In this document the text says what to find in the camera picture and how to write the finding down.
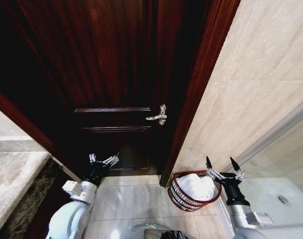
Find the door handle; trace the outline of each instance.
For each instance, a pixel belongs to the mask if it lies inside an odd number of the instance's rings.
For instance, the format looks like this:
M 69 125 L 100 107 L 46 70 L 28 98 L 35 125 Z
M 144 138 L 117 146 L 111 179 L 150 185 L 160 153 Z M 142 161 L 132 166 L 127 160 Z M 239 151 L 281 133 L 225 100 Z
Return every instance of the door handle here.
M 167 115 L 165 115 L 165 113 L 166 113 L 166 105 L 162 105 L 162 106 L 160 106 L 159 115 L 146 117 L 146 119 L 147 120 L 157 120 L 157 119 L 159 119 L 159 124 L 164 125 L 165 121 L 166 121 L 165 118 L 167 118 Z

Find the white cloth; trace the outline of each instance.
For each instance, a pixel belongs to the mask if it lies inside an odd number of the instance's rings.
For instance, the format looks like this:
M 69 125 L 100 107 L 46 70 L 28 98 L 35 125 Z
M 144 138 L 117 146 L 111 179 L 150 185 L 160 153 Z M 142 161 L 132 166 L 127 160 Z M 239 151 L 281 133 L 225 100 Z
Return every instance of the white cloth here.
M 180 188 L 191 198 L 198 201 L 209 201 L 213 198 L 215 185 L 208 176 L 199 177 L 192 173 L 177 178 Z

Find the laundry basket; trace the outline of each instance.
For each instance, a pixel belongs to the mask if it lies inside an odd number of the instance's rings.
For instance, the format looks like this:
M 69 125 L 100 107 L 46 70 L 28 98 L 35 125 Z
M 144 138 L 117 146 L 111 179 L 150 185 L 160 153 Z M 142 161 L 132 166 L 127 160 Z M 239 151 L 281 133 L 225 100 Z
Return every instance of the laundry basket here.
M 199 208 L 202 208 L 203 206 L 212 203 L 216 201 L 221 193 L 221 185 L 217 183 L 216 181 L 213 180 L 214 185 L 215 185 L 215 190 L 214 190 L 214 196 L 211 200 L 209 201 L 198 201 L 190 196 L 188 196 L 178 185 L 177 183 L 177 178 L 180 178 L 182 176 L 185 176 L 187 174 L 195 173 L 199 177 L 203 176 L 208 176 L 206 171 L 191 171 L 191 172 L 180 172 L 180 173 L 175 173 L 173 175 L 173 181 L 171 185 L 168 188 L 168 195 L 171 199 L 171 201 L 180 209 L 187 211 L 187 212 L 194 212 L 198 210 Z

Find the tile floor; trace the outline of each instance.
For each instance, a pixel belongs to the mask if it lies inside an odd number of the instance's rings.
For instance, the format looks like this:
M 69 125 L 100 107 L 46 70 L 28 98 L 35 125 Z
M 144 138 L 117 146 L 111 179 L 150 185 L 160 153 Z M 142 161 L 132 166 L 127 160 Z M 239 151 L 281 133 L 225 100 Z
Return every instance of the tile floor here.
M 210 204 L 190 213 L 178 209 L 158 176 L 124 176 L 103 179 L 96 192 L 90 222 L 83 239 L 121 239 L 130 227 L 157 223 L 181 230 L 198 239 L 225 239 L 215 210 Z

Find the bathroom counter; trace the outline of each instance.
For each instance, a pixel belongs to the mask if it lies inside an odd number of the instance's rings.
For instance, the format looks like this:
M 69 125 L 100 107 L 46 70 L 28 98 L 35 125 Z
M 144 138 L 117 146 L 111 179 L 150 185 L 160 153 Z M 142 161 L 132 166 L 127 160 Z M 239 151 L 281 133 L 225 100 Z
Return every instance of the bathroom counter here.
M 44 151 L 0 153 L 0 229 L 49 157 Z

